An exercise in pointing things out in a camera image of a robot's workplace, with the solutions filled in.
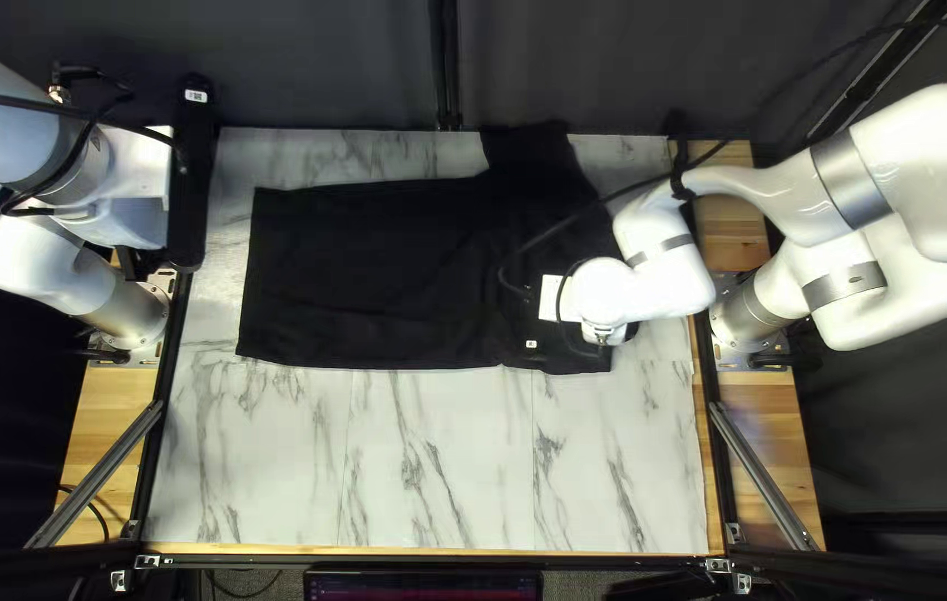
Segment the black t-shirt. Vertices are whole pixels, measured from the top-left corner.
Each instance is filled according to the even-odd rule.
[[[513,249],[598,199],[564,126],[481,140],[489,169],[473,178],[257,189],[236,353],[303,367],[609,371],[610,349],[581,340],[578,324],[537,318],[543,274],[620,256],[602,208],[507,266],[528,298],[496,277]]]

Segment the white label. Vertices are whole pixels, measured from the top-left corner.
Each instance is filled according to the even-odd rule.
[[[185,90],[184,100],[192,102],[206,102],[206,92],[201,90]]]
[[[561,281],[562,276],[549,276],[547,274],[541,276],[540,310],[536,314],[538,318],[547,322],[558,321],[555,319],[555,297],[559,293],[559,282]],[[564,322],[581,321],[580,316],[570,302],[569,289],[566,287],[562,289],[559,315]]]

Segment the wooden table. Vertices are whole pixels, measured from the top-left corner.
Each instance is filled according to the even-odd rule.
[[[699,156],[715,142],[694,142],[692,156]],[[707,165],[751,165],[747,142],[733,142],[722,149]],[[701,245],[707,267],[714,270],[745,270],[759,267],[770,257],[763,217],[752,205],[740,199],[711,196],[696,201],[696,218],[701,228]],[[706,488],[708,548],[712,555],[723,552],[721,521],[718,517],[716,482],[709,446],[707,415],[704,411],[700,365],[694,357],[694,406],[703,458]],[[62,482],[76,485],[130,422],[150,402],[156,372],[149,369],[104,369],[89,367],[80,392],[80,405],[66,453]],[[790,372],[724,372],[719,375],[721,398],[731,410],[739,429],[756,449],[760,459],[781,487],[796,513],[807,525],[820,546],[824,546],[822,524],[818,516],[814,486],[803,439],[800,409]],[[111,538],[116,538],[129,517],[140,459],[137,447],[119,470],[103,486],[96,506],[106,516]],[[733,486],[738,518],[750,542],[787,546],[774,519],[763,504],[747,473],[732,461]],[[57,503],[65,498],[59,494]],[[88,510],[62,537],[59,544],[100,542],[102,530]],[[256,545],[220,543],[149,543],[157,553],[240,553],[240,554],[498,554],[498,551],[338,548],[337,546]],[[507,552],[514,555],[546,555],[542,551]],[[556,555],[588,553],[551,553]]]

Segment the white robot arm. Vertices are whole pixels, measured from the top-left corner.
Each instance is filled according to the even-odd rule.
[[[947,83],[911,94],[772,168],[702,167],[686,172],[683,183],[697,195],[751,202],[787,236],[779,255],[751,280],[748,294],[759,291],[763,307],[778,311],[747,311],[749,319],[764,319],[762,329],[773,332],[811,313],[830,347],[861,348],[947,317]],[[634,200],[614,219],[628,265],[596,259],[564,282],[560,314],[581,321],[587,341],[618,344],[628,322],[712,304],[711,280],[686,238],[678,205],[668,184]],[[801,293],[817,290],[818,284],[808,287],[819,278],[837,285],[841,274],[862,264],[871,274],[877,269],[887,285],[851,293],[861,288],[857,280],[814,300]],[[679,276],[684,269],[694,274]],[[736,303],[744,298],[734,295],[732,309],[743,307]],[[740,323],[734,329],[721,332],[731,341],[762,340],[739,336]]]
[[[1,64],[0,95],[50,101]],[[83,243],[165,246],[170,148],[96,127],[73,167],[43,187],[76,150],[83,127],[65,116],[0,106],[0,187],[43,188],[27,204],[52,213],[0,216],[0,289],[95,325],[117,348],[145,346],[161,335],[165,307]]]

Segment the marble surface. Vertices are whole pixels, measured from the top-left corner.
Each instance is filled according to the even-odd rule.
[[[662,138],[571,141],[601,193],[669,169]],[[685,320],[643,324],[601,375],[234,354],[255,186],[486,167],[476,134],[223,130],[147,539],[707,553]]]

